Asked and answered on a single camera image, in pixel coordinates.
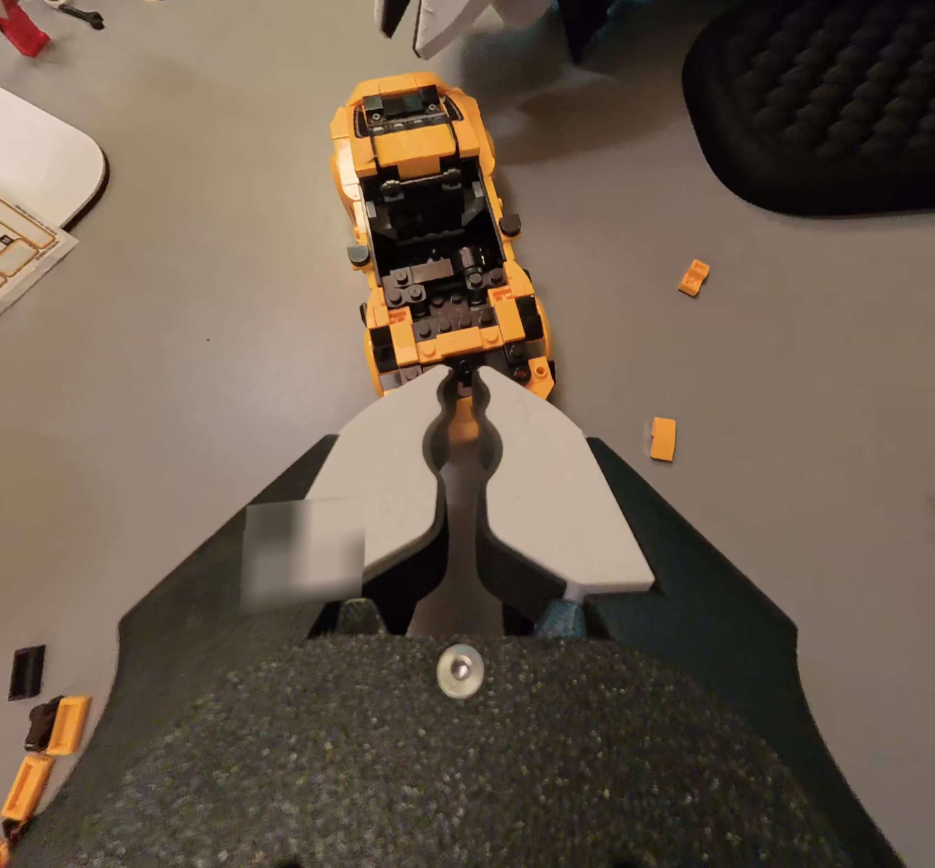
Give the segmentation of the pile of orange black lego pieces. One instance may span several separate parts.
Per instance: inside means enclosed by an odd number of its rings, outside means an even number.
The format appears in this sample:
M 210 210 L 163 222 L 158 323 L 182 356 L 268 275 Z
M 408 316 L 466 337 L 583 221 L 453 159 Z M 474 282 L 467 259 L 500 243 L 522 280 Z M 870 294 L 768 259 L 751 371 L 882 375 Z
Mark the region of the pile of orange black lego pieces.
M 2 805 L 2 865 L 37 813 L 54 761 L 78 751 L 89 709 L 90 697 L 78 695 L 59 696 L 30 710 L 25 756 Z

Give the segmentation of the orange lego car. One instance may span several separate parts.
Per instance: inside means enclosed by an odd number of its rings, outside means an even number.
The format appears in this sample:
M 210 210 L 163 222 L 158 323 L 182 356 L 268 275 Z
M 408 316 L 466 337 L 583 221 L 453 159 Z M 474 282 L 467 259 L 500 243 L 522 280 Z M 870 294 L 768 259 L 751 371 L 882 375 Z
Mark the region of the orange lego car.
M 516 258 L 520 217 L 498 195 L 495 144 L 477 102 L 429 72 L 360 82 L 330 125 L 352 224 L 352 268 L 371 381 L 384 396 L 438 364 L 456 379 L 450 439 L 474 441 L 473 373 L 489 366 L 547 399 L 550 324 Z

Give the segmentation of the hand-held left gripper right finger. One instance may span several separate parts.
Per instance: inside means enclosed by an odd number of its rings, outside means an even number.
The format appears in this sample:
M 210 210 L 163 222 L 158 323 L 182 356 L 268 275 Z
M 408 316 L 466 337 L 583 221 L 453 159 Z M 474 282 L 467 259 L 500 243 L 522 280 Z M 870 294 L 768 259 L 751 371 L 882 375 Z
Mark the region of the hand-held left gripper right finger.
M 555 406 L 494 368 L 475 371 L 484 479 L 477 570 L 517 617 L 508 633 L 546 628 L 608 636 L 594 597 L 640 595 L 655 574 L 583 431 Z

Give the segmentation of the black flat lego tile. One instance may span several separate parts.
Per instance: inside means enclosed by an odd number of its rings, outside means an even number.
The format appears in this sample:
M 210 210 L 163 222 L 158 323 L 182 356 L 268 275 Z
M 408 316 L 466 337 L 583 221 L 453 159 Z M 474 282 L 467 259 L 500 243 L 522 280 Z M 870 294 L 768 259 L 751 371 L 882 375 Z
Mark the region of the black flat lego tile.
M 13 654 L 7 698 L 10 701 L 36 698 L 42 691 L 46 646 L 32 645 Z

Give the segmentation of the lego sticker sheet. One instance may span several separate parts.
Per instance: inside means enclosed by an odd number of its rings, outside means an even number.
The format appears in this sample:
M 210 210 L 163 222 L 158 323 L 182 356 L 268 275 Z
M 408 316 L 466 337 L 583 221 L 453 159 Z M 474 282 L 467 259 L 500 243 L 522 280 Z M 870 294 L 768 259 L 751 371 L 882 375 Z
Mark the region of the lego sticker sheet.
M 1 313 L 5 313 L 77 245 L 77 239 L 1 195 Z

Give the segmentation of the black quilted cushion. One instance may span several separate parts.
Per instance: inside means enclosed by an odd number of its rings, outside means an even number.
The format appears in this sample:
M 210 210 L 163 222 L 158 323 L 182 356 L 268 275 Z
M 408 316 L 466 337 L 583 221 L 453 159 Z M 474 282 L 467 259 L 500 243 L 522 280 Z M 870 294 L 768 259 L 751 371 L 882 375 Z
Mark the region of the black quilted cushion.
M 755 207 L 828 218 L 934 208 L 934 0 L 750 0 L 684 60 L 716 178 Z

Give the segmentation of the red lego minifigure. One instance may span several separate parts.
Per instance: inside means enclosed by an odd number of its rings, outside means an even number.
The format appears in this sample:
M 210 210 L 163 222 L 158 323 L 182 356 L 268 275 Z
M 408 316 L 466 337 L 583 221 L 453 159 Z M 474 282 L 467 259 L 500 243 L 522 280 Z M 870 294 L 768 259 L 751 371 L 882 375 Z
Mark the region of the red lego minifigure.
M 1 33 L 26 58 L 37 58 L 49 45 L 50 37 L 29 17 L 23 0 L 1 0 Z

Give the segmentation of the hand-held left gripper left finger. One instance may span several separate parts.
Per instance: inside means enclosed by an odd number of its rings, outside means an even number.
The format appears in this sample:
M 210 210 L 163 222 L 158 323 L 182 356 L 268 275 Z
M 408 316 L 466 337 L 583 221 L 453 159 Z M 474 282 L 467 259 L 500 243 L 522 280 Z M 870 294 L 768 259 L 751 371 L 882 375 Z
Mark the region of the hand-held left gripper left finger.
M 340 432 L 303 500 L 303 582 L 325 603 L 313 634 L 337 628 L 339 607 L 373 602 L 393 635 L 449 563 L 441 470 L 449 457 L 449 367 L 431 367 Z

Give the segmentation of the white wooden book stand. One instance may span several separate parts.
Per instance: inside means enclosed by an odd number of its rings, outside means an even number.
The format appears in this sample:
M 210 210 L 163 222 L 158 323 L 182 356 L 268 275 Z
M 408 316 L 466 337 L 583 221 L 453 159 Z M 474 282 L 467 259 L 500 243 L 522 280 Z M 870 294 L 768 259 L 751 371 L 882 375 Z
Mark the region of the white wooden book stand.
M 104 195 L 109 161 L 88 135 L 1 89 L 1 196 L 64 231 Z

